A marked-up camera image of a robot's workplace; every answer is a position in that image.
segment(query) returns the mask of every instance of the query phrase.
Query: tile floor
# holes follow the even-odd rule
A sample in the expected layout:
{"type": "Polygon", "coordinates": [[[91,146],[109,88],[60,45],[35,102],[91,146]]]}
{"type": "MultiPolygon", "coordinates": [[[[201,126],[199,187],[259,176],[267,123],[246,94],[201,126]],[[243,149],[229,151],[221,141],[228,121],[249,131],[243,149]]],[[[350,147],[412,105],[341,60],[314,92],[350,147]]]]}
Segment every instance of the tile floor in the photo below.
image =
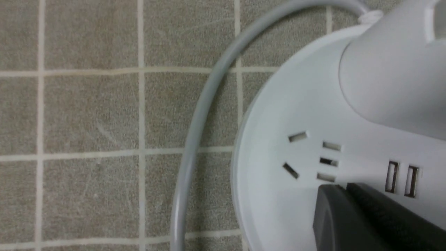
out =
{"type": "MultiPolygon", "coordinates": [[[[0,250],[167,251],[201,88],[234,36],[282,1],[0,0],[0,250]]],[[[187,250],[248,250],[229,183],[243,112],[288,57],[354,24],[303,11],[233,65],[202,138],[187,250]]]]}

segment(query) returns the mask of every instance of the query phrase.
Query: beige tile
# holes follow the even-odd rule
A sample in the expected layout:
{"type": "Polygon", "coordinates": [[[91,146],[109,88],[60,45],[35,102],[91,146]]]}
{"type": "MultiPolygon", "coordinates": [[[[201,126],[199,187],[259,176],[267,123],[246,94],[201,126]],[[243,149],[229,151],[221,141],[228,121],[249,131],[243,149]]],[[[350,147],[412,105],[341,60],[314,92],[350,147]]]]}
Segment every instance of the beige tile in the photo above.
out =
{"type": "MultiPolygon", "coordinates": [[[[365,0],[371,9],[380,9],[384,13],[389,12],[402,0],[365,0]]],[[[333,8],[333,31],[340,30],[358,24],[358,17],[348,11],[333,8]]]]}
{"type": "MultiPolygon", "coordinates": [[[[147,245],[146,251],[169,251],[169,243],[147,245]]],[[[242,251],[240,236],[186,240],[186,251],[242,251]]]]}
{"type": "Polygon", "coordinates": [[[234,39],[234,1],[144,1],[145,64],[211,67],[234,39]]]}
{"type": "Polygon", "coordinates": [[[44,162],[44,240],[138,237],[138,157],[44,162]]]}
{"type": "MultiPolygon", "coordinates": [[[[147,157],[146,234],[169,234],[172,198],[181,155],[147,157]]],[[[230,153],[199,154],[189,193],[186,231],[231,230],[238,224],[232,206],[230,153]]]]}
{"type": "Polygon", "coordinates": [[[68,247],[47,247],[42,248],[42,251],[138,251],[139,246],[130,245],[82,245],[82,246],[68,246],[68,247]]]}
{"type": "Polygon", "coordinates": [[[0,71],[37,69],[36,0],[0,1],[0,71]]]}
{"type": "MultiPolygon", "coordinates": [[[[285,0],[241,0],[241,29],[285,0]]],[[[302,47],[326,34],[326,8],[311,8],[263,32],[243,53],[244,66],[279,66],[302,47]]]]}
{"type": "Polygon", "coordinates": [[[36,107],[37,79],[0,78],[0,155],[36,153],[36,107]]]}
{"type": "Polygon", "coordinates": [[[136,1],[48,0],[45,18],[46,68],[138,66],[136,1]]]}
{"type": "Polygon", "coordinates": [[[243,73],[243,113],[256,97],[262,86],[273,75],[269,72],[243,73]]]}
{"type": "MultiPolygon", "coordinates": [[[[145,86],[146,147],[184,147],[208,74],[148,73],[145,86]]],[[[237,133],[235,74],[221,84],[206,122],[202,146],[228,146],[237,133]]]]}
{"type": "Polygon", "coordinates": [[[138,148],[138,75],[45,79],[45,151],[138,148]]]}
{"type": "Polygon", "coordinates": [[[0,162],[0,243],[34,241],[36,162],[0,162]]]}

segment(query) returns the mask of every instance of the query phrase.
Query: white cable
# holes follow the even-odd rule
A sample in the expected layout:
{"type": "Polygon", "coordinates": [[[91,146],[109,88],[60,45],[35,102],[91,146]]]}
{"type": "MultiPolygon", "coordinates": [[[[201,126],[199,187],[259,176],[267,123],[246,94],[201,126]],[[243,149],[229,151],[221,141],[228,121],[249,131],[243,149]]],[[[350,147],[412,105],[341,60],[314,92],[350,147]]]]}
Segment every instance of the white cable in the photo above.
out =
{"type": "Polygon", "coordinates": [[[185,249],[184,234],[186,232],[187,197],[192,183],[192,175],[195,170],[197,150],[200,145],[209,108],[211,107],[220,82],[230,65],[252,40],[273,23],[296,11],[326,5],[346,9],[358,16],[370,12],[370,8],[361,0],[290,0],[267,12],[240,33],[217,61],[214,68],[212,68],[192,116],[192,122],[190,123],[186,145],[178,171],[170,220],[171,251],[184,251],[185,249]]]}

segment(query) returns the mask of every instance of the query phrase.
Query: grout line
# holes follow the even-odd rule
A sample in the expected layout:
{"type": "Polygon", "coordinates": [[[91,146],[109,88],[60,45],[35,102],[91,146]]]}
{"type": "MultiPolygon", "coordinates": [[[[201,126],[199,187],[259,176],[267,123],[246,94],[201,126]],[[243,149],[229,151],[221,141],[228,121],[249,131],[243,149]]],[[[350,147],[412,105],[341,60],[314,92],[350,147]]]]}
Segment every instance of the grout line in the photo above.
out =
{"type": "MultiPolygon", "coordinates": [[[[160,148],[160,149],[145,149],[145,155],[158,154],[182,154],[184,148],[160,148]]],[[[199,153],[219,153],[232,152],[233,146],[208,146],[200,147],[199,153]]],[[[102,151],[102,152],[84,152],[84,153],[47,153],[41,157],[43,160],[57,160],[57,159],[94,159],[94,158],[110,158],[123,156],[139,155],[139,149],[133,150],[119,150],[119,151],[102,151]]],[[[10,161],[35,161],[38,155],[0,155],[0,162],[10,161]]]]}
{"type": "MultiPolygon", "coordinates": [[[[137,0],[138,15],[138,67],[144,68],[144,0],[137,0]]],[[[139,95],[139,250],[145,251],[145,75],[138,72],[139,95]]]]}
{"type": "MultiPolygon", "coordinates": [[[[276,72],[279,67],[239,67],[241,72],[276,72]]],[[[76,76],[76,75],[104,75],[114,76],[131,73],[154,73],[154,72],[173,72],[173,73],[203,73],[209,74],[212,68],[199,67],[132,67],[112,70],[100,69],[73,69],[73,70],[46,70],[41,71],[44,76],[76,76]]],[[[230,68],[229,73],[236,73],[236,68],[230,68]]],[[[0,71],[0,77],[38,77],[39,71],[0,71]]]]}
{"type": "Polygon", "coordinates": [[[135,156],[139,154],[139,150],[121,150],[108,152],[85,152],[85,153],[55,153],[44,154],[44,160],[54,159],[92,159],[92,158],[109,158],[122,156],[135,156]]]}
{"type": "Polygon", "coordinates": [[[242,251],[249,251],[248,243],[246,242],[245,238],[242,236],[242,251]]]}
{"type": "Polygon", "coordinates": [[[37,77],[38,71],[0,71],[0,77],[12,78],[12,77],[37,77]]]}
{"type": "Polygon", "coordinates": [[[42,247],[67,247],[77,245],[98,245],[98,244],[115,244],[115,245],[137,245],[139,239],[126,238],[85,238],[74,240],[55,240],[42,243],[42,247]]]}
{"type": "Polygon", "coordinates": [[[19,250],[35,248],[34,242],[0,244],[0,250],[19,250]]]}
{"type": "MultiPolygon", "coordinates": [[[[232,230],[218,230],[218,231],[203,231],[203,232],[189,232],[186,233],[186,239],[195,238],[220,238],[241,235],[240,229],[232,230]]],[[[170,237],[148,237],[143,238],[144,244],[158,244],[169,242],[170,237]]],[[[41,247],[66,247],[66,246],[78,246],[78,245],[98,245],[98,244],[114,244],[114,245],[138,245],[140,244],[140,238],[83,238],[72,240],[53,240],[45,241],[41,243],[41,247]]],[[[7,243],[0,244],[0,250],[16,250],[16,249],[29,249],[34,248],[35,243],[7,243]]]]}
{"type": "Polygon", "coordinates": [[[333,32],[333,9],[331,6],[326,7],[326,26],[327,26],[327,34],[330,34],[333,32]]]}
{"type": "Polygon", "coordinates": [[[3,155],[3,156],[0,156],[0,162],[33,161],[33,160],[37,160],[37,155],[26,154],[26,155],[3,155]]]}
{"type": "MultiPolygon", "coordinates": [[[[203,232],[189,232],[185,234],[185,239],[195,239],[195,238],[220,238],[220,237],[230,237],[241,235],[240,229],[233,230],[218,230],[218,231],[203,231],[203,232]]],[[[169,242],[170,237],[160,236],[160,237],[149,237],[146,238],[147,244],[158,244],[169,242]]]]}
{"type": "MultiPolygon", "coordinates": [[[[234,0],[234,28],[235,36],[240,34],[240,0],[234,0]]],[[[242,58],[239,56],[235,62],[235,79],[237,83],[237,126],[240,126],[243,119],[243,77],[242,58]]]]}
{"type": "Polygon", "coordinates": [[[43,208],[43,123],[45,79],[45,0],[39,1],[37,38],[37,167],[36,167],[36,222],[34,230],[35,251],[41,251],[43,208]]]}

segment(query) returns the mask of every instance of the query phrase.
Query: socket slot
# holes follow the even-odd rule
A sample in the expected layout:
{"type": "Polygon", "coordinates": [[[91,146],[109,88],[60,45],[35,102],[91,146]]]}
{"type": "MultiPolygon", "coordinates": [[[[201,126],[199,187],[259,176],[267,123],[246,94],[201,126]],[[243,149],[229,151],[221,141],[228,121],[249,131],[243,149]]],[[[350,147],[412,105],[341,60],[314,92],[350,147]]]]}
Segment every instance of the socket slot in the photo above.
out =
{"type": "Polygon", "coordinates": [[[334,182],[336,180],[336,177],[333,176],[333,175],[329,175],[329,174],[318,172],[318,175],[316,176],[316,179],[323,180],[323,181],[328,181],[328,182],[334,182]]]}
{"type": "Polygon", "coordinates": [[[409,166],[409,169],[407,170],[406,189],[404,191],[404,196],[415,198],[415,196],[417,195],[417,182],[419,172],[419,167],[409,166]]]}
{"type": "Polygon", "coordinates": [[[323,157],[321,157],[319,159],[319,163],[322,163],[322,164],[325,164],[325,165],[329,165],[329,166],[332,166],[332,167],[338,167],[338,165],[339,165],[339,161],[332,160],[332,159],[327,159],[327,158],[323,158],[323,157]]]}
{"type": "Polygon", "coordinates": [[[389,193],[395,193],[396,190],[396,177],[398,175],[398,169],[400,167],[400,164],[396,161],[389,161],[389,165],[387,167],[387,179],[386,179],[386,186],[384,188],[384,191],[389,193]]]}
{"type": "Polygon", "coordinates": [[[335,144],[335,143],[330,143],[330,142],[327,142],[327,141],[322,142],[322,147],[326,148],[326,149],[338,151],[338,152],[340,152],[341,149],[342,149],[341,145],[338,145],[338,144],[335,144]]]}
{"type": "Polygon", "coordinates": [[[299,178],[299,174],[288,163],[283,164],[282,167],[295,179],[299,178]]]}
{"type": "Polygon", "coordinates": [[[306,132],[301,132],[298,134],[293,134],[293,135],[288,136],[288,140],[290,143],[293,143],[293,142],[297,142],[297,141],[306,139],[307,137],[308,137],[308,135],[306,132]]]}

